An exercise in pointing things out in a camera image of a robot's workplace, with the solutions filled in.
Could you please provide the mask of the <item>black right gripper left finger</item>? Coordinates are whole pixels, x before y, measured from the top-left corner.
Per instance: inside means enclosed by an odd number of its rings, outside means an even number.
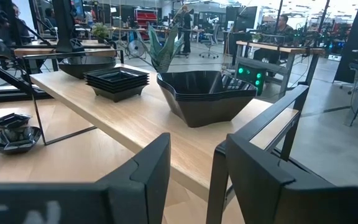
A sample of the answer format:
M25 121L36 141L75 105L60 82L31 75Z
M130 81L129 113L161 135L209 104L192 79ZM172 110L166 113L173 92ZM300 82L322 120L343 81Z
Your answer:
M169 178L163 133L93 183L0 184L0 223L161 223Z

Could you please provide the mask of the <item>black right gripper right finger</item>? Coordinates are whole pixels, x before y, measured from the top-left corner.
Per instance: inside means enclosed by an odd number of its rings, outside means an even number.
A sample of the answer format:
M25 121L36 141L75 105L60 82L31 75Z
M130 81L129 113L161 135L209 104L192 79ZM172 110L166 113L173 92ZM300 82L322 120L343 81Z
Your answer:
M358 186L335 186L234 134L226 160L246 223L358 223Z

